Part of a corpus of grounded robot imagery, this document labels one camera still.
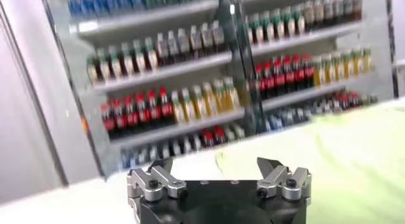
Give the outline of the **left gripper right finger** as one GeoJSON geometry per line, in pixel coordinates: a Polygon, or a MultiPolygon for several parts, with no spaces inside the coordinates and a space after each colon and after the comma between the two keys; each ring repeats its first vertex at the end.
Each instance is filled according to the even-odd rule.
{"type": "Polygon", "coordinates": [[[287,201],[311,198],[312,174],[307,168],[288,166],[274,159],[257,158],[263,178],[257,181],[257,193],[262,199],[282,196],[287,201]]]}

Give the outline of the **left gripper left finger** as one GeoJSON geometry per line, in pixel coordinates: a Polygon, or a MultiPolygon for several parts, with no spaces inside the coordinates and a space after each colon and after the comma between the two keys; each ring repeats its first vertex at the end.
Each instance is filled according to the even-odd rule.
{"type": "Polygon", "coordinates": [[[166,161],[168,169],[162,166],[162,162],[154,162],[146,171],[136,168],[128,172],[129,199],[143,197],[147,202],[158,202],[162,200],[164,192],[172,199],[183,199],[187,195],[186,181],[179,180],[170,173],[172,161],[166,161]]]}

